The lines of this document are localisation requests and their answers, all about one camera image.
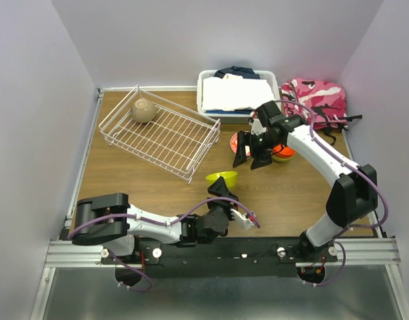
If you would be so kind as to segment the lime green bowl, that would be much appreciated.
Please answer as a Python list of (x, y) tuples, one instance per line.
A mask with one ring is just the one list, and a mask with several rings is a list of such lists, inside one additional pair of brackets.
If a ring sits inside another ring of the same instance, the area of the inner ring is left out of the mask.
[(292, 158), (293, 158), (293, 156), (285, 157), (283, 155), (276, 155), (276, 154), (272, 155), (272, 159), (274, 161), (276, 161), (276, 162), (279, 162), (279, 163), (284, 163), (284, 162), (290, 161)]
[(222, 177), (228, 189), (232, 189), (237, 185), (238, 182), (238, 173), (236, 171), (221, 171), (217, 173), (211, 173), (205, 177), (207, 183), (212, 185)]

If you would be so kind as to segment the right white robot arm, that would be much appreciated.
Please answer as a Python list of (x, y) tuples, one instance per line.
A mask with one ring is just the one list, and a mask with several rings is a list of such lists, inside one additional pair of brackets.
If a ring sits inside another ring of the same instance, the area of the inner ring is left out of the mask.
[(371, 165), (360, 166), (343, 156), (312, 126), (312, 112), (284, 115), (278, 101), (262, 104), (250, 118), (250, 131), (239, 131), (233, 165), (252, 158), (251, 169), (272, 163), (276, 146), (289, 147), (304, 157), (328, 182), (331, 191), (323, 216), (298, 240), (296, 252), (313, 261), (325, 246), (378, 206), (377, 174)]

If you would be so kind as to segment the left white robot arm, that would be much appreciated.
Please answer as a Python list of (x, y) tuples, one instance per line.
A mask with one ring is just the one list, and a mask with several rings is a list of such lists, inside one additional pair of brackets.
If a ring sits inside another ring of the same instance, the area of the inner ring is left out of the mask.
[(207, 192), (208, 211), (204, 215), (188, 214), (164, 217), (143, 211), (129, 203), (125, 193), (113, 193), (81, 199), (77, 202), (74, 229), (68, 239), (74, 245), (102, 245), (124, 263), (134, 262), (139, 255), (135, 243), (139, 237), (157, 240), (177, 247), (209, 245), (217, 237), (228, 235), (234, 219), (238, 197), (219, 177)]

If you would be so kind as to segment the white bowl orange pattern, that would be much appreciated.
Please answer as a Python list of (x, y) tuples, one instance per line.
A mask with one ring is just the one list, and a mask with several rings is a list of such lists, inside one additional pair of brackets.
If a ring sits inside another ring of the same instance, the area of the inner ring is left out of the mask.
[[(236, 155), (236, 150), (237, 150), (237, 145), (238, 145), (238, 139), (237, 139), (237, 134), (233, 134), (232, 137), (230, 138), (230, 150), (232, 151), (232, 153), (234, 155)], [(248, 145), (246, 145), (244, 147), (245, 152), (246, 152), (246, 157), (250, 158), (250, 147)]]

